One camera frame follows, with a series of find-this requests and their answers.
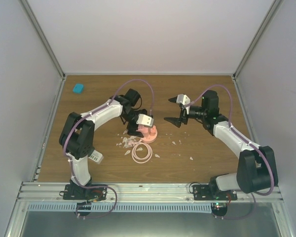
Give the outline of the pink round power strip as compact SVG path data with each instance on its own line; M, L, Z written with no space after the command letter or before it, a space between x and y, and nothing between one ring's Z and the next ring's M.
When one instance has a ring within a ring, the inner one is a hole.
M157 138L157 129L156 129L156 126L154 125L153 127L150 128L150 135L148 137L141 138L141 141L144 143L150 144L154 142L156 138Z

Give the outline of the blue square plug adapter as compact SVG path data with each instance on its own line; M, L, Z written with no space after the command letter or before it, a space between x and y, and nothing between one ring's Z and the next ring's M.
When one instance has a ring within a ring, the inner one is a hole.
M84 85L81 83L77 83L73 87L73 93L75 93L75 94L81 94L83 91L84 91Z

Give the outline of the pink cube socket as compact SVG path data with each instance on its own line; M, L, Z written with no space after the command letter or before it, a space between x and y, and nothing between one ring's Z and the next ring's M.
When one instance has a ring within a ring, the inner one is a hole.
M148 137L150 135L150 127L144 125L138 125L137 131L140 132L143 137Z

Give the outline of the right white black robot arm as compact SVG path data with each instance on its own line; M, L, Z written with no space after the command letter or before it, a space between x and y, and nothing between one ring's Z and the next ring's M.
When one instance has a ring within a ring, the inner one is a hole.
M201 106L193 105L185 94L170 98L178 104L179 117L165 117L164 120L176 127L187 124L189 119L199 120L204 129L221 140L238 158L236 173L212 177L209 182L209 196L219 200L226 191L241 190L246 194L270 195L278 185L275 155L269 146L260 146L244 136L228 117L220 113L219 97L213 90L200 96Z

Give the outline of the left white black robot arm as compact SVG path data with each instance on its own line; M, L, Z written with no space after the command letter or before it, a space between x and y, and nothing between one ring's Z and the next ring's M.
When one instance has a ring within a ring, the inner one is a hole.
M80 199L87 199L92 193L88 158L96 153L93 140L94 133L99 127L114 118L121 117L123 122L127 123L131 135L141 138L144 136L139 131L141 125L147 128L153 127L152 110L134 109L140 97L137 91L129 89L125 95L114 95L93 110L82 114L73 112L68 115L59 144L70 164L71 182L76 185L74 193Z

